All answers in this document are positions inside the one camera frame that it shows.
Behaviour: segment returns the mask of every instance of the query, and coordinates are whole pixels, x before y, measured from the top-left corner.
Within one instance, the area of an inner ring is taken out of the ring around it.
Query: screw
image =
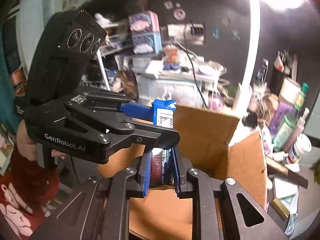
[[[98,181],[98,178],[95,176],[91,176],[88,178],[88,181],[90,184],[96,183]]]
[[[132,173],[134,173],[134,171],[135,171],[135,169],[131,168],[131,167],[125,169],[125,172],[128,174],[132,174]]]
[[[105,134],[99,134],[98,135],[98,140],[101,141],[101,142],[107,142],[108,139],[106,138],[106,135]]]
[[[199,170],[198,170],[198,169],[195,169],[195,168],[191,168],[191,169],[189,170],[189,173],[192,174],[192,175],[197,175],[197,174],[199,174]]]
[[[226,182],[229,184],[229,185],[234,185],[236,184],[236,180],[234,178],[227,178],[226,179]]]
[[[128,123],[128,122],[125,124],[125,126],[126,126],[126,127],[128,127],[128,128],[133,128],[133,127],[134,127],[134,125],[133,125],[133,124]]]

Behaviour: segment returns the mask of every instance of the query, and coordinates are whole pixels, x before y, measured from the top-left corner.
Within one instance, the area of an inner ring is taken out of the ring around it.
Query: cardboard box
[[[193,166],[210,177],[233,177],[264,208],[267,201],[267,168],[259,132],[228,147],[239,118],[210,110],[177,106],[174,128],[179,148]],[[144,146],[132,145],[99,166],[106,177],[130,166]],[[178,199],[173,189],[150,190],[144,199],[130,201],[130,231],[142,239],[191,240],[192,199]]]

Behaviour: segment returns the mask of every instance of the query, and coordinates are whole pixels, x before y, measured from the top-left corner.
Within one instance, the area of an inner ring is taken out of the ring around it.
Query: barcode
[[[157,109],[157,123],[156,125],[173,128],[173,111],[169,109]]]

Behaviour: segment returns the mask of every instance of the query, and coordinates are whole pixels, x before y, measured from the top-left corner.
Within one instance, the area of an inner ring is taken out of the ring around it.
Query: dark wall
[[[205,60],[213,60],[227,68],[223,78],[236,85],[242,82],[247,61],[250,39],[250,6],[249,0],[171,0],[173,4],[180,3],[186,13],[186,19],[178,21],[173,16],[173,9],[167,10],[164,2],[168,0],[148,0],[145,9],[158,14],[161,26],[167,24],[185,24],[189,19],[193,23],[205,25],[205,45],[188,48],[204,56]],[[105,12],[117,18],[127,17],[141,11],[136,0],[95,0],[86,8],[90,13]],[[270,83],[273,71],[273,61],[277,51],[290,48],[297,53],[299,83],[307,82],[310,91],[306,106],[310,107],[317,91],[320,68],[317,54],[320,45],[319,15],[308,4],[297,9],[287,9],[277,12],[260,2],[261,26],[257,59],[253,77],[262,65],[262,59],[269,60],[267,83]],[[230,24],[224,26],[221,18],[228,16]],[[218,28],[220,39],[212,36],[212,29]],[[239,33],[240,40],[232,39],[232,31]]]

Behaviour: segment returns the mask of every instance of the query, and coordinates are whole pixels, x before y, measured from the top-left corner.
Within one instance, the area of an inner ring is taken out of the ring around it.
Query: paper roll
[[[283,98],[285,101],[294,105],[300,93],[301,86],[299,83],[293,81],[291,78],[286,77],[283,80],[282,87],[279,94],[279,99]]]

